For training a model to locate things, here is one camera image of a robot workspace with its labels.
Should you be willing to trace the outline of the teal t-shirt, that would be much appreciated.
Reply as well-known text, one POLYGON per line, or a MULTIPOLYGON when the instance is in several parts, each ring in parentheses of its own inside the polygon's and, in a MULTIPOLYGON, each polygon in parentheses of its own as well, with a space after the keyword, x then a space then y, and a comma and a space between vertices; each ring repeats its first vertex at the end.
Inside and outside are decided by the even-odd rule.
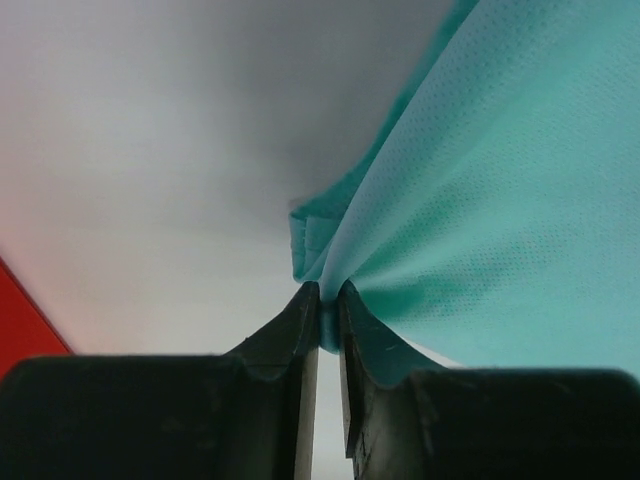
POLYGON ((638 3, 456 2, 289 221, 297 281, 459 364, 637 373, 638 3))

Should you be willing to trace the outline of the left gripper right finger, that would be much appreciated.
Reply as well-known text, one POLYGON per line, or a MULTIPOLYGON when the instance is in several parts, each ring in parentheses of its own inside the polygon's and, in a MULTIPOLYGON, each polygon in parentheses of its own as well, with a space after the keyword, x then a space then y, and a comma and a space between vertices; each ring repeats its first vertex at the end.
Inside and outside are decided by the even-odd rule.
POLYGON ((337 298, 345 450, 358 479, 635 479, 639 383, 615 369, 454 368, 337 298))

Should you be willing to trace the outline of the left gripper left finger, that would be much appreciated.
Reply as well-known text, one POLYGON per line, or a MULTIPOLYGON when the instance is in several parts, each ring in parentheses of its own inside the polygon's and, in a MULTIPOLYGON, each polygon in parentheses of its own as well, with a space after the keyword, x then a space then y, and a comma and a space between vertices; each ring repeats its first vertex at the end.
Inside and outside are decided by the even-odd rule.
POLYGON ((1 382, 5 479, 307 479, 319 289, 222 355, 35 357, 1 382))

